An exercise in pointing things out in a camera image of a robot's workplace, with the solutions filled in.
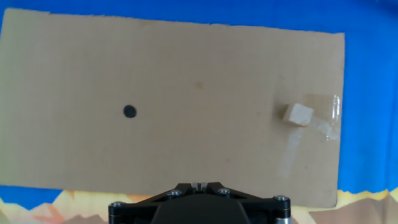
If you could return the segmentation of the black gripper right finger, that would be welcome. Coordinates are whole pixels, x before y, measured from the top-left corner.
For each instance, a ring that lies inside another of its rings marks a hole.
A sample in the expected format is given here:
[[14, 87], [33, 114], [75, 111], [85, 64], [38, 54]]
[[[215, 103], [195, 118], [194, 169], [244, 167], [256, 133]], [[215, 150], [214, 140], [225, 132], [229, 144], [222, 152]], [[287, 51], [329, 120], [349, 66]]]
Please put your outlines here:
[[198, 193], [210, 197], [200, 208], [217, 223], [292, 223], [290, 199], [284, 195], [261, 198], [219, 182], [200, 182]]

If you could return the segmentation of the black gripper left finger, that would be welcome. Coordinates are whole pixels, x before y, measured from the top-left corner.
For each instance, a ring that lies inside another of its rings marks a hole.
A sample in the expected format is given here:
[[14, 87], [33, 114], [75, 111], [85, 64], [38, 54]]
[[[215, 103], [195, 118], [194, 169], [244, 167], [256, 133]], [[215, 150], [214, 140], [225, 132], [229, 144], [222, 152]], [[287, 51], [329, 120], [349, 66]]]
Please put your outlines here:
[[172, 190], [168, 190], [137, 203], [112, 202], [108, 205], [108, 223], [134, 223], [133, 219], [139, 216], [152, 218], [163, 202], [193, 195], [195, 193], [199, 193], [199, 183], [178, 184]]

